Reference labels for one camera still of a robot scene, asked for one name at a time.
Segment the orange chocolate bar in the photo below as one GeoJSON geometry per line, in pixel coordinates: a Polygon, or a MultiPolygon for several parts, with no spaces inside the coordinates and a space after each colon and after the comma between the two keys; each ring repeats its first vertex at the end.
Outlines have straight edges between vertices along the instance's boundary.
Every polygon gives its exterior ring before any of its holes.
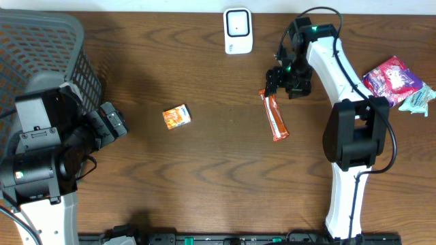
{"type": "Polygon", "coordinates": [[[270,123],[270,128],[273,135],[273,141],[278,142],[287,138],[290,133],[285,126],[285,123],[282,119],[279,105],[276,101],[275,95],[271,95],[269,97],[266,96],[266,90],[259,90],[259,95],[264,103],[264,107],[266,110],[266,115],[268,117],[268,121],[270,123]]]}

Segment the small orange snack packet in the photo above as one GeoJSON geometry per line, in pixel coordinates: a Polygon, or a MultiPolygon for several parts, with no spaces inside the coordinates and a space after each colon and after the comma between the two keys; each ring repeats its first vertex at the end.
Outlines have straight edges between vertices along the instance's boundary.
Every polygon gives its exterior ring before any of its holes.
{"type": "Polygon", "coordinates": [[[162,113],[168,129],[173,129],[191,122],[191,116],[185,104],[162,113]]]}

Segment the purple snack packet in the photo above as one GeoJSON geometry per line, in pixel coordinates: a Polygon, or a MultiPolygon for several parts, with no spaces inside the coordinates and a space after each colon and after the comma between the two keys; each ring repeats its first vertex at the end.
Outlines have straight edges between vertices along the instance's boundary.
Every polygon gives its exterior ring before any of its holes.
{"type": "Polygon", "coordinates": [[[362,82],[375,97],[385,97],[391,108],[424,86],[424,82],[396,56],[365,74],[362,82]]]}

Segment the teal white snack packet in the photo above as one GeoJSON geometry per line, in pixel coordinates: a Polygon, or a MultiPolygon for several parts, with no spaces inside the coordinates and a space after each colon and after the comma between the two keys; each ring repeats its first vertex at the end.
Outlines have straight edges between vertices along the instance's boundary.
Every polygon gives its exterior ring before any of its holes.
{"type": "Polygon", "coordinates": [[[399,111],[408,111],[411,114],[424,114],[425,117],[429,115],[428,103],[435,98],[435,91],[427,85],[413,95],[404,100],[403,104],[399,107],[399,111]]]}

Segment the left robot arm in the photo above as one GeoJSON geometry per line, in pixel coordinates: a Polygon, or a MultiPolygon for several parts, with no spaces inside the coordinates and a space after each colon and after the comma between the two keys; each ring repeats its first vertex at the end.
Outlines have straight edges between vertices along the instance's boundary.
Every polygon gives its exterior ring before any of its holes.
{"type": "Polygon", "coordinates": [[[1,212],[23,244],[78,244],[77,182],[85,161],[127,134],[123,114],[110,102],[84,112],[70,86],[16,98],[21,132],[13,155],[1,162],[1,212]]]}

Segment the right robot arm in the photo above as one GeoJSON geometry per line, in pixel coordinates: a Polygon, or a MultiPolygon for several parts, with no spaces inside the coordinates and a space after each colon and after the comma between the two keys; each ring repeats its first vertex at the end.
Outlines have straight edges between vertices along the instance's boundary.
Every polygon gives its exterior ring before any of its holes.
{"type": "Polygon", "coordinates": [[[275,95],[284,88],[290,99],[311,93],[311,77],[320,78],[330,100],[330,113],[322,138],[332,166],[332,194],[325,220],[331,242],[362,244],[360,212],[364,187],[376,158],[383,152],[390,106],[386,98],[374,97],[360,81],[343,52],[339,30],[332,24],[313,24],[297,17],[285,35],[292,51],[279,47],[279,65],[266,72],[266,86],[259,91],[275,141],[289,132],[275,95]]]}

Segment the white barcode scanner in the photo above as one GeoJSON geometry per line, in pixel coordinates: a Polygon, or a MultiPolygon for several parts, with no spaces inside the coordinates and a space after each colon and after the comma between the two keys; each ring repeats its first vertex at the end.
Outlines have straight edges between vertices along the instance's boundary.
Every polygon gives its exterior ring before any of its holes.
{"type": "Polygon", "coordinates": [[[248,54],[253,49],[251,12],[245,8],[230,8],[223,13],[226,54],[248,54]]]}

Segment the grey plastic mesh basket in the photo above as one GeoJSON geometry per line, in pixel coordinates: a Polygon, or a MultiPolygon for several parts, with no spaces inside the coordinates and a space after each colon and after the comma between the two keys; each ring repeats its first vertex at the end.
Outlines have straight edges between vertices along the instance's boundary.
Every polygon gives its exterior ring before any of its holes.
{"type": "Polygon", "coordinates": [[[19,131],[53,127],[42,99],[26,94],[69,84],[83,112],[97,109],[103,86],[83,46],[81,23],[67,14],[1,10],[1,156],[12,152],[19,131]]]}

